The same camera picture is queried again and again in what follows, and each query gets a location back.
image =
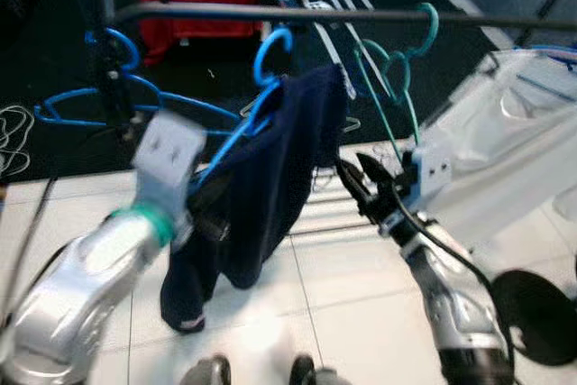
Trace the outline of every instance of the black cable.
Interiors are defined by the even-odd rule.
[[[60,255],[64,252],[64,250],[66,250],[66,248],[68,246],[69,246],[69,243],[65,243],[58,250],[56,250],[51,255],[51,257],[44,263],[42,268],[36,273],[36,275],[32,279],[32,282],[28,285],[28,287],[24,291],[23,295],[21,296],[20,300],[15,304],[15,307],[12,309],[12,311],[6,315],[4,323],[2,325],[2,329],[4,329],[4,327],[10,325],[10,322],[12,321],[12,313],[20,307],[20,305],[26,299],[26,297],[28,296],[28,294],[30,293],[32,288],[36,285],[36,283],[38,283],[38,281],[40,281],[40,279],[46,273],[46,271],[51,266],[51,264],[54,263],[60,257]]]
[[[401,200],[400,196],[398,195],[395,183],[391,183],[391,190],[393,193],[393,197],[395,198],[395,201],[397,202],[398,209],[400,210],[401,214],[407,219],[407,221],[413,226],[413,228],[415,230],[417,230],[419,233],[421,233],[424,237],[426,237],[429,241],[431,241],[434,245],[436,245],[441,250],[443,250],[444,252],[449,254],[451,257],[456,259],[465,268],[470,270],[475,275],[475,277],[477,277],[477,279],[479,280],[481,285],[487,290],[487,292],[489,293],[489,296],[493,302],[493,305],[495,306],[495,309],[497,310],[497,303],[495,302],[495,298],[493,297],[493,294],[492,294],[491,284],[490,284],[489,279],[485,276],[485,274],[479,268],[477,268],[475,265],[473,265],[470,261],[468,261],[467,259],[462,257],[461,254],[459,254],[458,252],[456,252],[455,250],[453,250],[452,248],[447,246],[443,241],[439,240],[437,237],[435,237],[433,234],[431,234],[420,222],[418,222],[415,219],[415,217],[413,217],[411,215],[411,213],[405,207],[405,204],[403,204],[403,201]],[[497,313],[497,315],[496,315],[497,316],[496,317],[497,318],[497,325],[499,326],[499,329],[500,329],[501,333],[503,334],[503,337],[505,338],[505,343],[507,344],[508,362],[509,362],[509,365],[511,367],[511,370],[514,373],[515,372],[515,346],[513,345],[513,339],[511,337],[511,331],[508,328],[508,326],[502,321],[500,314],[499,314],[499,311],[496,311],[496,313]]]
[[[8,323],[7,312],[9,310],[10,301],[14,296],[14,291],[16,289],[16,283],[18,280],[18,275],[20,274],[20,269],[22,268],[24,259],[26,257],[26,253],[28,252],[28,247],[30,247],[30,240],[34,237],[34,234],[36,233],[36,229],[38,228],[38,224],[41,221],[42,214],[44,213],[44,208],[46,207],[48,197],[52,191],[52,188],[54,187],[54,182],[56,182],[56,179],[57,177],[52,176],[46,183],[44,191],[42,191],[40,201],[38,202],[36,210],[34,211],[32,221],[28,225],[28,229],[26,229],[26,234],[24,235],[24,238],[20,243],[20,250],[16,255],[16,263],[12,268],[12,272],[10,273],[10,277],[7,283],[8,286],[6,288],[6,292],[4,295],[5,303],[2,306],[2,315],[0,316],[2,318],[2,329],[4,329]]]

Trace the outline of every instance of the teal hanger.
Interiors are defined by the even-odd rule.
[[[415,143],[418,144],[420,137],[418,132],[418,121],[417,115],[415,114],[415,107],[413,106],[413,101],[411,99],[410,94],[408,93],[408,89],[410,88],[411,84],[411,68],[410,68],[410,61],[415,57],[422,57],[429,51],[433,42],[435,41],[436,35],[438,34],[439,30],[439,15],[438,12],[431,4],[420,4],[417,9],[419,11],[423,11],[427,13],[430,17],[430,26],[423,41],[423,44],[418,47],[409,47],[406,52],[402,51],[393,51],[390,55],[375,41],[371,40],[362,40],[354,47],[354,56],[356,58],[357,64],[359,69],[361,70],[362,77],[369,89],[372,99],[374,100],[377,109],[379,110],[380,118],[385,125],[385,129],[387,130],[387,135],[390,138],[390,141],[393,145],[395,153],[397,154],[397,158],[401,161],[400,151],[398,149],[395,137],[393,135],[392,130],[390,129],[389,122],[387,120],[387,116],[385,115],[382,106],[380,104],[380,99],[375,92],[371,81],[369,80],[369,76],[367,75],[367,71],[362,64],[362,57],[361,57],[361,45],[365,49],[372,49],[375,50],[380,57],[382,58],[382,66],[380,68],[380,74],[382,76],[383,82],[385,84],[385,88],[389,92],[389,99],[395,105],[402,105],[405,103],[407,105],[409,116],[411,118],[411,124],[413,128],[413,132],[415,135]],[[396,91],[395,88],[390,84],[389,79],[387,78],[387,74],[390,70],[390,67],[393,63],[397,61],[400,62],[403,67],[403,78],[400,83],[399,91]]]

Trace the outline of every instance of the white cable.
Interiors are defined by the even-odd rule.
[[[9,157],[5,159],[3,167],[0,168],[1,169],[0,175],[11,176],[28,169],[28,166],[30,166],[30,155],[27,152],[22,151],[22,148],[28,141],[28,134],[30,133],[30,130],[34,126],[34,116],[32,115],[32,113],[30,113],[26,108],[22,107],[21,105],[9,105],[8,107],[0,109],[0,116],[4,115],[5,113],[17,113],[23,117],[22,120],[8,132],[6,131],[7,120],[5,118],[0,118],[0,120],[3,122],[2,138],[0,139],[0,153],[9,155]],[[24,125],[27,122],[28,125],[25,127],[23,137],[20,143],[13,149],[6,149],[6,146],[10,142],[10,136],[17,133],[21,128],[24,127]],[[9,170],[13,164],[16,155],[24,157],[24,162],[16,169]]]

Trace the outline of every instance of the caster wheel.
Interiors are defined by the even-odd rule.
[[[315,363],[308,355],[299,355],[292,363],[288,385],[313,385],[310,380],[315,375]]]
[[[223,385],[231,385],[231,363],[228,362],[224,355],[215,355],[213,362],[220,367],[220,379]]]

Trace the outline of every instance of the green ring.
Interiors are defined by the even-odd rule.
[[[129,208],[116,209],[111,214],[111,216],[120,215],[140,215],[149,220],[156,230],[161,248],[166,246],[175,237],[174,225],[166,214],[159,211],[156,206],[147,203],[137,203]]]

